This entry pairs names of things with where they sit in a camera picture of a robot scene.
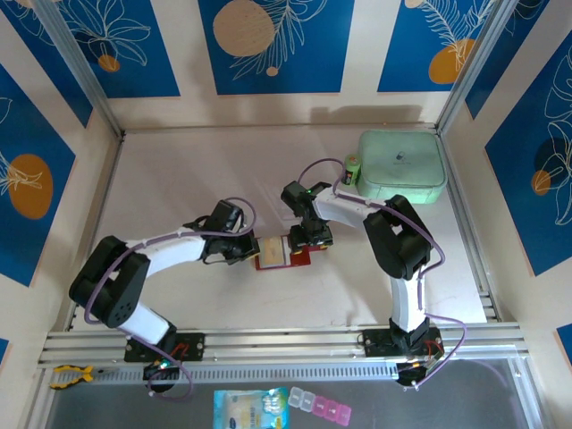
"white floor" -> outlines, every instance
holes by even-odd
[[[284,234],[296,222],[282,188],[318,158],[342,158],[372,127],[218,128],[130,134],[114,177],[97,239],[144,239],[208,215],[217,200],[244,197],[258,212],[257,236]],[[305,184],[334,181],[337,165],[317,166]],[[486,322],[446,192],[416,207],[448,257],[427,276],[427,308],[467,323]],[[364,233],[332,224],[335,244],[312,254],[312,265],[257,272],[185,264],[146,283],[142,300],[179,328],[290,328],[387,324],[389,278]],[[432,254],[433,261],[438,258]],[[75,330],[93,329],[77,311]]]

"green box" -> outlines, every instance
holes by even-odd
[[[386,200],[396,194],[412,204],[437,201],[447,173],[437,138],[426,131],[370,130],[359,139],[359,195]]]

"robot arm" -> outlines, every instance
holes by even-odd
[[[233,231],[243,218],[238,206],[222,200],[210,216],[203,216],[168,234],[167,237],[173,240],[143,240],[150,244],[129,253],[121,261],[115,277],[107,279],[97,294],[91,314],[109,328],[120,329],[170,352],[174,347],[172,338],[176,328],[139,302],[146,278],[184,262],[205,262],[216,254],[223,255],[229,265],[256,255],[259,248],[253,231],[237,233],[233,237],[209,235]],[[140,247],[140,241],[124,242],[114,236],[102,239],[71,285],[70,298],[87,307],[94,289],[109,267],[135,246]]]
[[[417,278],[419,271],[429,262],[430,243],[409,224],[385,210],[368,205],[367,200],[350,194],[334,194],[328,183],[320,182],[306,189],[294,181],[284,188],[282,201],[302,218],[300,225],[290,229],[293,251],[306,245],[332,245],[329,221],[366,232],[377,263],[391,278],[392,341],[401,354],[407,355],[416,349],[429,329],[429,321],[422,309],[424,288],[423,284],[418,287]],[[427,231],[406,198],[395,196],[386,201],[386,205]]]

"aluminum frame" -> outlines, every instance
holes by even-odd
[[[437,133],[440,136],[446,132],[452,120],[455,118],[457,111],[465,103],[465,97],[468,91],[475,83],[479,72],[483,69],[484,63],[504,30],[510,15],[514,12],[519,3],[519,0],[493,1],[496,1],[496,5],[476,40],[476,48],[471,50],[465,62],[465,66],[461,69],[457,81],[449,94],[449,98],[435,123]]]
[[[55,48],[80,85],[81,90],[91,105],[99,112],[109,130],[118,139],[121,138],[123,135],[122,127],[107,101],[107,96],[57,6],[50,0],[31,1],[34,6],[34,13],[46,29],[47,35],[54,42]]]
[[[387,327],[200,330],[206,334],[204,360],[186,363],[185,366],[195,374],[197,383],[237,382],[245,377],[256,380],[282,380],[289,378],[292,371],[298,371],[296,376],[309,376],[316,380],[394,378],[391,376],[391,369],[389,373],[386,371],[384,374],[376,374],[375,368],[387,365],[391,368],[391,365],[402,362],[405,358],[366,358],[364,347],[359,343],[359,335],[364,329],[371,328]],[[468,328],[467,340],[454,358],[507,359],[529,427],[552,427],[540,407],[528,367],[528,349],[518,324],[470,324]],[[462,330],[455,325],[444,325],[440,329],[445,351],[450,352],[460,339]],[[55,366],[115,366],[118,375],[95,380],[94,383],[142,383],[140,375],[144,364],[122,362],[126,343],[124,335],[111,330],[49,333],[40,357],[33,399],[28,407],[30,413],[25,416],[20,428],[37,429],[46,424],[54,400],[54,391],[51,391],[48,385],[61,378],[53,373]],[[366,374],[359,370],[344,370],[362,367],[366,368]],[[300,368],[310,368],[310,372],[304,374],[304,369],[300,372]]]

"floral wall pattern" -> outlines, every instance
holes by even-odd
[[[378,91],[449,91],[495,1],[402,0]]]
[[[75,155],[0,66],[0,274],[29,286]]]
[[[572,32],[486,153],[534,274],[572,257]]]
[[[108,97],[180,95],[150,0],[55,4]],[[29,2],[1,0],[0,8],[85,125],[91,107],[75,100],[82,93]]]
[[[353,0],[199,0],[219,95],[340,92]]]

